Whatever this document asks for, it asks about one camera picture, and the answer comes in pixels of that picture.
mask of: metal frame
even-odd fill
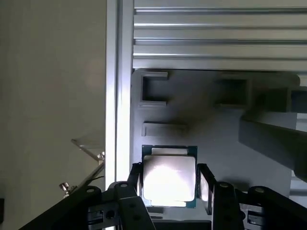
[[[118,1],[106,2],[106,168],[105,188],[115,181]]]
[[[130,172],[130,78],[134,0],[107,0],[106,188]]]

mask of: screw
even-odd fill
[[[228,184],[226,184],[226,183],[220,183],[220,186],[221,186],[222,188],[228,188]]]
[[[263,188],[255,188],[255,191],[258,192],[258,193],[264,193]]]

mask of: white panel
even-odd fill
[[[307,30],[287,29],[147,29],[134,30],[134,39],[180,40],[306,40]]]
[[[135,15],[138,27],[306,28],[306,14]]]
[[[134,46],[135,57],[305,59],[307,46],[204,45]]]
[[[307,7],[305,0],[134,0],[135,8],[283,8]]]
[[[305,60],[201,59],[201,58],[135,58],[133,66],[161,69],[231,69],[305,71]]]

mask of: beige wall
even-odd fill
[[[104,123],[106,0],[0,0],[4,230],[60,201],[96,163],[70,143]]]

